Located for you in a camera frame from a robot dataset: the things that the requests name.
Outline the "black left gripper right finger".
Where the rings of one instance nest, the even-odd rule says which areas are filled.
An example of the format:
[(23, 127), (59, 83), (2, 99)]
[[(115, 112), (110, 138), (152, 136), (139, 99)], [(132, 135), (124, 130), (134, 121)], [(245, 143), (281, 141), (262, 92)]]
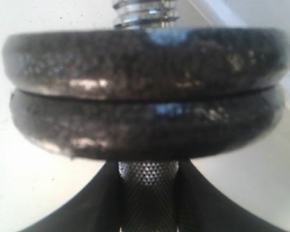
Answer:
[(280, 232), (215, 188), (191, 161), (179, 164), (178, 227), (181, 232)]

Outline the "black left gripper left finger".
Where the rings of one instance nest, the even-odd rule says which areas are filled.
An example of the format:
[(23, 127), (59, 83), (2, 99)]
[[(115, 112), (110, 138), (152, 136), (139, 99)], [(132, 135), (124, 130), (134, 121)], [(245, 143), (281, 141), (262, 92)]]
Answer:
[(55, 212), (24, 232), (118, 232), (122, 211), (118, 163), (106, 162), (93, 179)]

